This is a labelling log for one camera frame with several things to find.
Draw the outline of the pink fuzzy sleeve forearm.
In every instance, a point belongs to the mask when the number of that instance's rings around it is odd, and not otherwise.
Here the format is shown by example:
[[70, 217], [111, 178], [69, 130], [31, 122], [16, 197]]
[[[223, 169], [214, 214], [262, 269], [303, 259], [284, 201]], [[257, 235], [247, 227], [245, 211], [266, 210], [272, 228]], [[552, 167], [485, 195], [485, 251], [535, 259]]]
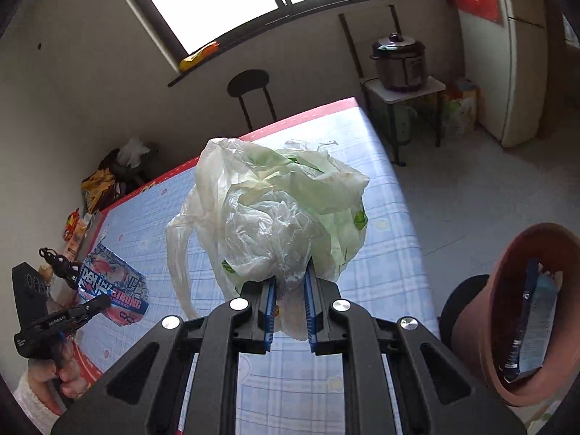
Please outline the pink fuzzy sleeve forearm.
[[34, 426], [43, 435], [49, 435], [59, 417], [32, 392], [26, 373], [21, 376], [13, 396]]

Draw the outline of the left hand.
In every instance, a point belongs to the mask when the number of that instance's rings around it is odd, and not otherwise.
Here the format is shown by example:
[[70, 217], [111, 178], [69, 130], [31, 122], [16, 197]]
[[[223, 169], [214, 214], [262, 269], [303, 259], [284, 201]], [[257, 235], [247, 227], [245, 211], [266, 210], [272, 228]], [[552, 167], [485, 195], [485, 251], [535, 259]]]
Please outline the left hand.
[[60, 394], [67, 398], [77, 399], [87, 390], [87, 381], [80, 375], [80, 368], [74, 361], [74, 343], [71, 340], [62, 346], [59, 363], [39, 359], [29, 361], [29, 387], [46, 406], [57, 406], [55, 392], [49, 388], [53, 380], [61, 382]]

